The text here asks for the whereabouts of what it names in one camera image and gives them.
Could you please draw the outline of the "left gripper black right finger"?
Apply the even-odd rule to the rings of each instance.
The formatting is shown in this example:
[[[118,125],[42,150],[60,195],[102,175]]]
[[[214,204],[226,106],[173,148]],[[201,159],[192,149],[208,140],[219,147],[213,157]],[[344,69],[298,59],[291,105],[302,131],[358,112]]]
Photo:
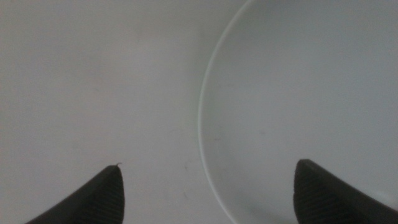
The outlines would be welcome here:
[[[310,159],[296,165],[293,204],[298,222],[304,224],[397,224],[397,210]]]

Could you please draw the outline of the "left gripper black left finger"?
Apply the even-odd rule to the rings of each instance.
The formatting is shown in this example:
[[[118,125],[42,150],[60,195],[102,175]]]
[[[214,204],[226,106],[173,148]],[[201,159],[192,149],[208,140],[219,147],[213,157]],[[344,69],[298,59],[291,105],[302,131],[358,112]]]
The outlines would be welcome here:
[[[111,165],[27,224],[122,224],[123,220],[123,176],[119,166]]]

